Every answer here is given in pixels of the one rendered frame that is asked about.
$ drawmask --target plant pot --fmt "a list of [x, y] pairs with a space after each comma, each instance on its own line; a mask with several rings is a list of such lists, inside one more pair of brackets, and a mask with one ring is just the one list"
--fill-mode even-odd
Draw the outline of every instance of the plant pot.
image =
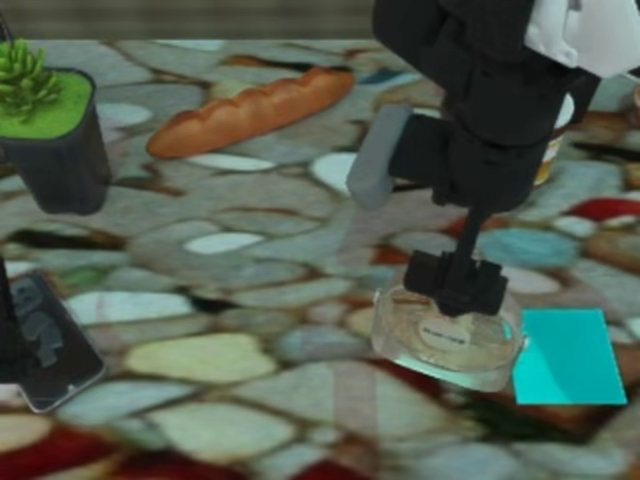
[[54, 138], [0, 136], [0, 147], [44, 212], [90, 215], [104, 204], [111, 181], [94, 101], [96, 85], [81, 70], [50, 70], [79, 75], [89, 81], [91, 92], [80, 121]]

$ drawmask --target bread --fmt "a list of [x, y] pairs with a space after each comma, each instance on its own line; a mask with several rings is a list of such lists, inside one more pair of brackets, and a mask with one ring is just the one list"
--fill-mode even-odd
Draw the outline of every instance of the bread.
[[174, 115], [148, 141], [147, 153], [160, 158], [198, 155], [227, 147], [320, 112], [349, 93], [353, 74], [313, 68], [249, 88], [231, 99]]

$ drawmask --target smartphone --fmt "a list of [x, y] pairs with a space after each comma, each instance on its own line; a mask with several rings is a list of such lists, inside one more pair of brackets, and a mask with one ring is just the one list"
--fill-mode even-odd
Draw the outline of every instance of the smartphone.
[[39, 363], [19, 385], [31, 410], [53, 410], [105, 375], [103, 358], [42, 273], [12, 280], [11, 296]]

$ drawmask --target turquoise coaster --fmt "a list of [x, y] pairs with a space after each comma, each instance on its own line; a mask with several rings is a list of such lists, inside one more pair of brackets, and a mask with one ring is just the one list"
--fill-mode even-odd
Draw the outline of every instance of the turquoise coaster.
[[520, 405], [625, 405], [601, 310], [523, 310], [528, 346], [513, 370]]

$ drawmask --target gray wall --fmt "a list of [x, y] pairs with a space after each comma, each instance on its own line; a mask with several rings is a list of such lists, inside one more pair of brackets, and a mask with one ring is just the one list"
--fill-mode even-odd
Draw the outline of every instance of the gray wall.
[[373, 0], [0, 0], [41, 39], [370, 38]]

